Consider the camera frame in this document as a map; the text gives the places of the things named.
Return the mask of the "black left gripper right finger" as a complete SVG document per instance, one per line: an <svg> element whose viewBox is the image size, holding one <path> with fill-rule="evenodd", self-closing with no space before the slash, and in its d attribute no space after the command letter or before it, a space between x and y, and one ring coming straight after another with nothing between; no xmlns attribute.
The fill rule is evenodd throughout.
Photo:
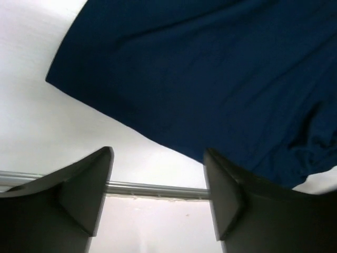
<svg viewBox="0 0 337 253"><path fill-rule="evenodd" d="M336 191L283 188L214 149L206 150L204 169L216 238L226 252L336 252Z"/></svg>

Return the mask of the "navy blue shorts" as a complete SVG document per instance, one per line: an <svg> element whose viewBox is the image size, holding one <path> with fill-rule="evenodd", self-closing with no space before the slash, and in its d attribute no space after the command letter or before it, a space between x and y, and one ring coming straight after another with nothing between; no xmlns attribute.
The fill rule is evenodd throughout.
<svg viewBox="0 0 337 253"><path fill-rule="evenodd" d="M46 81L285 187L336 165L336 1L88 1Z"/></svg>

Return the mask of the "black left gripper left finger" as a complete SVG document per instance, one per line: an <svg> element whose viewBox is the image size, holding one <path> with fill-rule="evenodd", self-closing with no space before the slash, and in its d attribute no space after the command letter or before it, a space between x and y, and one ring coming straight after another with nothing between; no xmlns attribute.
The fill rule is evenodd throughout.
<svg viewBox="0 0 337 253"><path fill-rule="evenodd" d="M114 152L103 147L1 193L1 252L88 252L97 234Z"/></svg>

